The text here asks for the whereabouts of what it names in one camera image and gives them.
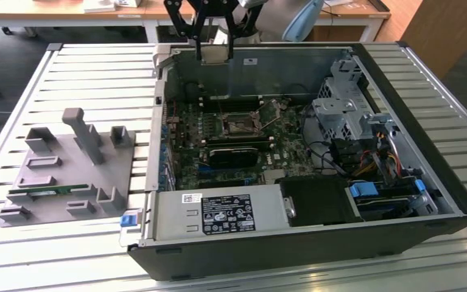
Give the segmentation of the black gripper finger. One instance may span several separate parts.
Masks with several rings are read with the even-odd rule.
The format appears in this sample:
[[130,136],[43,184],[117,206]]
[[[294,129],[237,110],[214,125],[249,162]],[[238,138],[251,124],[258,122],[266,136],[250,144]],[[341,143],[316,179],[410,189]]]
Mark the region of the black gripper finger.
[[[255,24],[265,1],[219,1],[219,16],[226,20],[227,24],[227,48],[229,58],[234,57],[234,41],[238,38],[250,37],[255,34]],[[241,21],[234,19],[234,11],[241,6],[246,12]]]
[[209,17],[210,5],[209,1],[194,1],[190,0],[190,6],[194,8],[194,20],[189,24],[182,17],[181,8],[183,1],[163,1],[163,5],[170,15],[170,19],[178,35],[187,37],[189,41],[194,41],[197,59],[202,59],[202,41],[201,41],[201,32],[205,26],[205,20]]

